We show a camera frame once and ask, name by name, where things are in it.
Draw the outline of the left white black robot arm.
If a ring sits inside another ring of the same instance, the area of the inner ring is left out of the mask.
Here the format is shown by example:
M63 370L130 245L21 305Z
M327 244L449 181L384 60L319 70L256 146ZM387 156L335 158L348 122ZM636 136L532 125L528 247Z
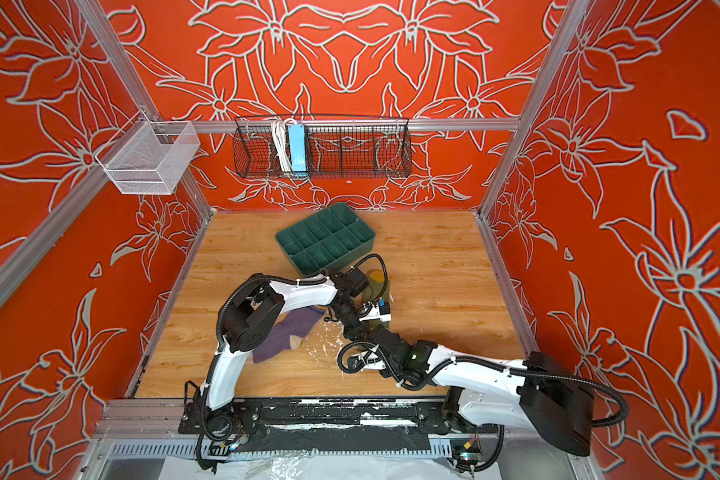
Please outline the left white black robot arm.
M240 435L231 410L237 382L249 356L270 336L281 315L326 307L346 332L355 334L364 327L363 318L383 301L383 293L378 292L357 304L356 298L369 287L370 280L357 267L301 279L257 273L237 287L218 311L217 347L206 379L192 399L199 439L224 442Z

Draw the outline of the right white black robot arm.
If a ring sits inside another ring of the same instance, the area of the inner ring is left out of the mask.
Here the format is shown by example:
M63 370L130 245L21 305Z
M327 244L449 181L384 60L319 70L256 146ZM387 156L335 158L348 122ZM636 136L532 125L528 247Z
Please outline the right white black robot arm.
M458 419L533 431L580 457L591 451L593 430L618 425L629 413L615 388L575 376L539 351L523 360L491 359L433 341L409 343L378 326L343 346L337 364L347 374L376 370L408 392L446 387L456 394Z

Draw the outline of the green striped sock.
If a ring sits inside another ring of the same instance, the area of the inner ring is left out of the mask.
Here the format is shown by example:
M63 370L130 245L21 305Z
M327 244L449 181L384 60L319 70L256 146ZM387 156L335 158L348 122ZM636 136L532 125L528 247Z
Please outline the green striped sock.
M374 301L378 296L381 296L384 302L389 302L391 281L385 276L384 271L371 269L365 275L368 279L368 286L361 294L361 301Z

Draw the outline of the purple striped sock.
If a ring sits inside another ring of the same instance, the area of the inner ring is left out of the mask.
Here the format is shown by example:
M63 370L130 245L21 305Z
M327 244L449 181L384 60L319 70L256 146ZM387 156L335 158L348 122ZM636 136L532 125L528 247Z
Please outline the purple striped sock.
M326 309L320 306L288 312L274 325L263 343L253 350L253 363L263 363L284 351L297 349L325 314Z

